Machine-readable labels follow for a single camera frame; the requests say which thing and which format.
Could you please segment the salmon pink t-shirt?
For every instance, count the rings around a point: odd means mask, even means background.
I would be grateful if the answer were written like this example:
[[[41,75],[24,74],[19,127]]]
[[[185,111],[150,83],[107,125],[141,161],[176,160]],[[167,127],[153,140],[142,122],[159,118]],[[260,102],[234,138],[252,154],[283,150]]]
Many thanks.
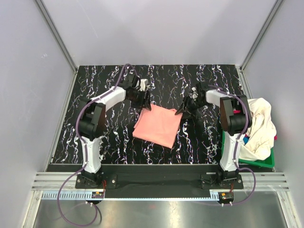
[[[133,130],[133,137],[166,148],[172,148],[181,123],[182,114],[151,104],[151,110],[142,109]]]

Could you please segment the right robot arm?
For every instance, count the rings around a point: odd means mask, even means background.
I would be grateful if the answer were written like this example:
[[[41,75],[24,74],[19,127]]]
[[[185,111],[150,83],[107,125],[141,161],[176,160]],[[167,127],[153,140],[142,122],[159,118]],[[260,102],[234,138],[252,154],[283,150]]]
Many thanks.
[[[205,87],[197,83],[183,99],[175,115],[182,114],[183,119],[190,119],[198,109],[207,105],[219,108],[224,145],[217,172],[207,178],[201,177],[201,181],[207,187],[231,188],[240,183],[238,160],[241,143],[252,124],[248,100],[246,95],[234,95],[216,86]]]

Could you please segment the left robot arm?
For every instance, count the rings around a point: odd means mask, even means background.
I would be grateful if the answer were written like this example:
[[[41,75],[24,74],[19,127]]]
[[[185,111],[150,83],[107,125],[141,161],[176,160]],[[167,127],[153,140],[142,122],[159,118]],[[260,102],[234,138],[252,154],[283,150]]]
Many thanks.
[[[106,112],[118,103],[129,100],[133,108],[151,110],[148,79],[127,75],[99,96],[80,101],[76,119],[76,135],[81,141],[83,165],[78,172],[77,188],[105,186],[100,161],[100,140],[105,131]]]

